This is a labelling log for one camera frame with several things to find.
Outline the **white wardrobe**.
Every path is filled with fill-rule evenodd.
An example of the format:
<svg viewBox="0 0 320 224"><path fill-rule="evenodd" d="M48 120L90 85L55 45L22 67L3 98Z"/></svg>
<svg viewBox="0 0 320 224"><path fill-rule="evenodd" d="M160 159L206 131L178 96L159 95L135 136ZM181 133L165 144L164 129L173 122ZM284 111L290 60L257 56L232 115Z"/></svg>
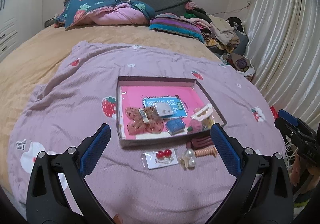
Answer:
<svg viewBox="0 0 320 224"><path fill-rule="evenodd" d="M1 0L1 60L43 29L43 0Z"/></svg>

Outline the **red box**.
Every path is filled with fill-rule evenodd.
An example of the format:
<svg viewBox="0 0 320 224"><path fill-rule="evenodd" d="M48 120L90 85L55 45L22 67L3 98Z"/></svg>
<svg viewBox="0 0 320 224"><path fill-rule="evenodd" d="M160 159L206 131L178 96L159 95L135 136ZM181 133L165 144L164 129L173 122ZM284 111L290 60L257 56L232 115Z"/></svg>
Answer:
<svg viewBox="0 0 320 224"><path fill-rule="evenodd" d="M271 112L272 112L274 119L277 119L278 113L277 113L276 109L274 108L274 106L271 106L270 109L271 109Z"/></svg>

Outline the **blue fabric hair accessory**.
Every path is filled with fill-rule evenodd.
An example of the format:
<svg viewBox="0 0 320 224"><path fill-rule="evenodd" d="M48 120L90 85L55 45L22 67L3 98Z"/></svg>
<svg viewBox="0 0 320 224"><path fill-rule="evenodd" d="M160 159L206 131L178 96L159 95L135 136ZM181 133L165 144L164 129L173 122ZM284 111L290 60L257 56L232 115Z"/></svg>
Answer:
<svg viewBox="0 0 320 224"><path fill-rule="evenodd" d="M165 128L170 135L175 135L185 129L185 123L181 118L167 121Z"/></svg>

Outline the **white stud earring card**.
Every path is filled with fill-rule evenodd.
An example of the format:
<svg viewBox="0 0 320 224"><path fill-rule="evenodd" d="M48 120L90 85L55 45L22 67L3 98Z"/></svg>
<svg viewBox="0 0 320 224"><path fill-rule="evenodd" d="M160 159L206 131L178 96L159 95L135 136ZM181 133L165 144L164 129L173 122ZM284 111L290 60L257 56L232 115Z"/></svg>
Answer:
<svg viewBox="0 0 320 224"><path fill-rule="evenodd" d="M171 117L175 114L174 109L167 102L155 102L153 106L159 117Z"/></svg>

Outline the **cream claw hair clip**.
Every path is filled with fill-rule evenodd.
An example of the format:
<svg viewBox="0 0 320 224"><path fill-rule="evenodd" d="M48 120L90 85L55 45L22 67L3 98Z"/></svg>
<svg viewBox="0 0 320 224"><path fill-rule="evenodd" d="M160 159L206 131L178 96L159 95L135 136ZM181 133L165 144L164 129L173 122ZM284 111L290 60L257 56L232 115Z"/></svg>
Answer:
<svg viewBox="0 0 320 224"><path fill-rule="evenodd" d="M210 117L213 114L213 106L212 104L208 103L203 108L201 108L199 111L195 112L191 118L194 120L197 120L199 122L204 121L208 117Z"/></svg>

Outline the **maroon banana hair clip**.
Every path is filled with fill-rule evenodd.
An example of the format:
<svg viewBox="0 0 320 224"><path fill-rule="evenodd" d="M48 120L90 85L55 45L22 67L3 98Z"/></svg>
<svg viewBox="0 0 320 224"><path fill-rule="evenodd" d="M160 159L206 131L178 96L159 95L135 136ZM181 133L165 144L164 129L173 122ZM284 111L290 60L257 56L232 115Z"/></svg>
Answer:
<svg viewBox="0 0 320 224"><path fill-rule="evenodd" d="M210 136L192 138L185 145L187 149L200 150L214 145Z"/></svg>

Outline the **yellow translucent hair clip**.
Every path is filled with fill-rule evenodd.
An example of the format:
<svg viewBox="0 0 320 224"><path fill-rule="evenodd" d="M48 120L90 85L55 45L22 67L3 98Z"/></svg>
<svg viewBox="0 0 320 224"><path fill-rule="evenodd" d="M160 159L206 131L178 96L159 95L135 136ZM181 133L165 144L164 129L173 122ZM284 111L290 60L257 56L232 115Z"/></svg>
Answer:
<svg viewBox="0 0 320 224"><path fill-rule="evenodd" d="M214 124L216 123L214 117L211 115L207 118L205 118L202 121L202 126L203 126L203 130L208 130L210 129Z"/></svg>

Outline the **dark shallow box pink inside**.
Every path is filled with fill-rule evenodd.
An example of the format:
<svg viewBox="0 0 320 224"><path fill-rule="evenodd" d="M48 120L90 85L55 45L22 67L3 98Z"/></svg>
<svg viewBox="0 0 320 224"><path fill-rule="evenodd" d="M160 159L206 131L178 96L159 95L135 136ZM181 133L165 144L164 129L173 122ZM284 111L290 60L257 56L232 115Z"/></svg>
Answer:
<svg viewBox="0 0 320 224"><path fill-rule="evenodd" d="M116 119L122 147L205 137L227 121L199 80L118 77Z"/></svg>

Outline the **blue printed card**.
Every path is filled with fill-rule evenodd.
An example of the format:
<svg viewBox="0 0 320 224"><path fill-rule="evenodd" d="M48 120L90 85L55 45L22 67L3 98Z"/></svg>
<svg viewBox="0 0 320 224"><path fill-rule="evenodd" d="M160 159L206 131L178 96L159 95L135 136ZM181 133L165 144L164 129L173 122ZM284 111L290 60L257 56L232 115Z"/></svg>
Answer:
<svg viewBox="0 0 320 224"><path fill-rule="evenodd" d="M188 115L183 103L177 97L164 96L164 97L149 97L149 98L145 97L145 98L143 98L143 105L145 107L150 107L150 106L154 107L153 104L155 102L167 102L174 109L175 114L173 116L164 117L164 118L187 117L187 115Z"/></svg>

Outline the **red strawberry earrings card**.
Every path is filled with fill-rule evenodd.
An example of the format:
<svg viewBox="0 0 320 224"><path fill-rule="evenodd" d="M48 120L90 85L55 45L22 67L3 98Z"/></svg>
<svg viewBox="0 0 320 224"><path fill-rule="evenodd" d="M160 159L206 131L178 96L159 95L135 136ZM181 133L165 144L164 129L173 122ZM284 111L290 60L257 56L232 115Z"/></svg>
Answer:
<svg viewBox="0 0 320 224"><path fill-rule="evenodd" d="M159 151L147 151L143 154L146 167L149 170L169 167L178 164L174 149L165 149Z"/></svg>

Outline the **cream satin curtain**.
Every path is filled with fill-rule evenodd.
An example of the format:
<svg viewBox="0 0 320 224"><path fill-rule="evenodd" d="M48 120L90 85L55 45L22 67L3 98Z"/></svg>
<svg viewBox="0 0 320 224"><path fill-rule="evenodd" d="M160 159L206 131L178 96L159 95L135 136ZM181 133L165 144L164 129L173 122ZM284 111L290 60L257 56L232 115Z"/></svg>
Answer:
<svg viewBox="0 0 320 224"><path fill-rule="evenodd" d="M252 0L246 54L275 109L319 125L319 0Z"/></svg>

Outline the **pearl claw hair clip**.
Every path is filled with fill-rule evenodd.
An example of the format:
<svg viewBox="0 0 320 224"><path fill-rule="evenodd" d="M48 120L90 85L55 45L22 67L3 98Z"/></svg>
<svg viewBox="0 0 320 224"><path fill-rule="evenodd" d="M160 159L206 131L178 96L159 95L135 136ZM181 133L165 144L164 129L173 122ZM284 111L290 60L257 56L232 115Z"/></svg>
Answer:
<svg viewBox="0 0 320 224"><path fill-rule="evenodd" d="M187 149L185 152L182 153L181 157L179 158L179 163L183 167L183 169L194 169L196 166L196 156L193 149Z"/></svg>

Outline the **striped purple teal pillow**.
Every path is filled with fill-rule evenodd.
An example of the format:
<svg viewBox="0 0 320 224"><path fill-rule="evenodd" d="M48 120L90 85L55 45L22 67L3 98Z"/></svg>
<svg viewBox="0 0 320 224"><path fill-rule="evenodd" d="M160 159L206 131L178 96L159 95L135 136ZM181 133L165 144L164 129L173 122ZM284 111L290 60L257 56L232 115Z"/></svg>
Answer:
<svg viewBox="0 0 320 224"><path fill-rule="evenodd" d="M192 22L179 18L172 13L159 14L150 21L151 31L165 32L193 38L204 44L201 30Z"/></svg>

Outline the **brown dotted bow hair clip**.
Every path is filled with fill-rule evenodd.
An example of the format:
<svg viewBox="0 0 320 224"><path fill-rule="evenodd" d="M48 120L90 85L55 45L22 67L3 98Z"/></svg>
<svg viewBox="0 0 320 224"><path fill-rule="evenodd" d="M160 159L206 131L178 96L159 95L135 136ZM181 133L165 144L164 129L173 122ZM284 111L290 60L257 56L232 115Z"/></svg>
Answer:
<svg viewBox="0 0 320 224"><path fill-rule="evenodd" d="M164 128L164 119L161 118L153 106L145 108L127 107L125 114L129 123L126 129L129 135L139 135L145 132L160 134Z"/></svg>

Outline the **pile of folded clothes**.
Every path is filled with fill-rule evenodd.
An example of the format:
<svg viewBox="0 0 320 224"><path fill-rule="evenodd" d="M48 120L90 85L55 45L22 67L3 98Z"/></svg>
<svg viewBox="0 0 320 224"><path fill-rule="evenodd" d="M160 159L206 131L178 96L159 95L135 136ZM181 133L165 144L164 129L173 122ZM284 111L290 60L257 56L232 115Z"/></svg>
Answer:
<svg viewBox="0 0 320 224"><path fill-rule="evenodd" d="M181 18L199 28L204 44L215 54L236 53L244 55L248 37L244 32L240 18L215 17L191 1L185 4L185 14Z"/></svg>

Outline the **tan bed sheet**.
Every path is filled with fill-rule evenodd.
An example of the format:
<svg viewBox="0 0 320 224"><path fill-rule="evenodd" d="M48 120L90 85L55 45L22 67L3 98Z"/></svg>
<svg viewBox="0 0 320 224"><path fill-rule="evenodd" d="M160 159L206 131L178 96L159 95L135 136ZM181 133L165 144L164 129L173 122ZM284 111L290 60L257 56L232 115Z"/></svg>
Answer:
<svg viewBox="0 0 320 224"><path fill-rule="evenodd" d="M10 133L30 94L52 78L80 41L159 47L197 58L218 61L200 41L149 30L146 26L85 26L70 30L49 26L1 61L1 186L10 191L7 150Z"/></svg>

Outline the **bag of clothes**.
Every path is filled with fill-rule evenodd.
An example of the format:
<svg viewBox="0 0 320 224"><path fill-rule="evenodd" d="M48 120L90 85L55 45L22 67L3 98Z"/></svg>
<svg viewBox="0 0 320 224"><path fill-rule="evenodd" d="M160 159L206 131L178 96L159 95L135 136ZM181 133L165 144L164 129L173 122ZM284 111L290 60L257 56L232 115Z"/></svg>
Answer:
<svg viewBox="0 0 320 224"><path fill-rule="evenodd" d="M244 76L250 82L252 81L253 76L255 75L255 69L251 64L251 61L245 56L236 53L225 53L220 57L220 60L225 65L233 67L238 74Z"/></svg>

